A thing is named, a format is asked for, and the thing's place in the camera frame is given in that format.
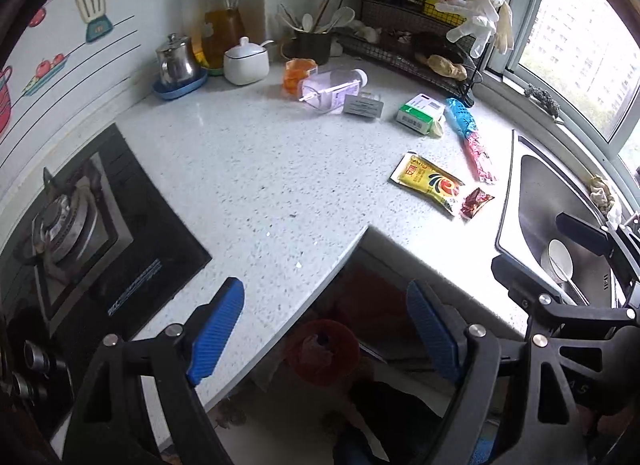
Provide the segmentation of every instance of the white speckled countertop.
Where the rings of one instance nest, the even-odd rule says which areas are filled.
[[[499,178],[482,187],[495,196],[472,221],[452,219],[436,204],[388,180],[414,150],[466,183],[474,181],[462,143],[449,127],[441,139],[395,121],[418,93],[434,88],[365,61],[368,90],[382,94],[383,116],[316,115],[282,96],[283,66],[237,88],[210,79],[173,102],[149,96],[116,123],[151,180],[209,251],[212,261],[141,331],[155,336],[210,301],[227,276],[246,290],[244,310],[213,375],[197,388],[212,407],[266,353],[367,225],[375,226],[465,291],[516,332],[526,315],[494,281],[491,260],[507,190],[510,124],[477,102],[471,109]],[[156,437],[168,437],[157,397],[147,391]]]

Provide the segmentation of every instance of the sink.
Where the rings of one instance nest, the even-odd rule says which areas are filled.
[[[604,219],[589,200],[586,187],[580,180],[551,153],[514,130],[509,190],[496,241],[497,249],[526,267],[560,295],[564,292],[581,304],[568,283],[556,285],[540,266],[540,258],[549,241],[559,239],[574,261],[573,281],[590,304],[615,307],[613,274],[607,261],[558,231],[556,216],[560,212],[576,216],[593,226],[604,225]]]

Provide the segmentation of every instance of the stainless steel teapot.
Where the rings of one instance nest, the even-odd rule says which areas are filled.
[[[168,90],[177,90],[199,80],[202,69],[191,46],[191,37],[172,33],[156,49],[160,64],[160,81]]]

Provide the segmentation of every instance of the red bucket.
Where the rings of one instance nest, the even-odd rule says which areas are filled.
[[[331,363],[312,365],[303,358],[303,344],[311,336],[325,339],[322,347],[333,353]],[[321,319],[303,324],[287,339],[286,358],[295,374],[312,385],[328,387],[350,375],[358,367],[360,346],[356,336],[339,322]]]

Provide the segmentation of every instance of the spice rack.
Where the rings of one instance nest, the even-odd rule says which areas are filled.
[[[360,8],[354,8],[358,19],[366,26],[382,28],[380,42],[370,44],[362,38],[356,37],[350,29],[337,29],[336,37],[344,50],[352,55],[378,61],[395,70],[409,74],[417,79],[428,82],[459,99],[466,107],[474,105],[475,99],[471,89],[477,82],[482,81],[479,67],[490,51],[489,43],[479,59],[472,59],[469,55],[475,39],[471,36],[461,38],[455,44],[447,40],[447,32],[462,23],[459,15],[438,12],[435,8],[428,8],[426,15],[423,4],[411,3],[407,0],[359,0]],[[436,54],[442,50],[465,58],[463,62],[467,79],[462,82],[438,75],[430,67],[416,60],[416,53],[423,53],[428,57],[430,52],[418,51],[412,44],[399,42],[394,32],[403,31],[411,34],[425,33],[431,41],[432,52]]]

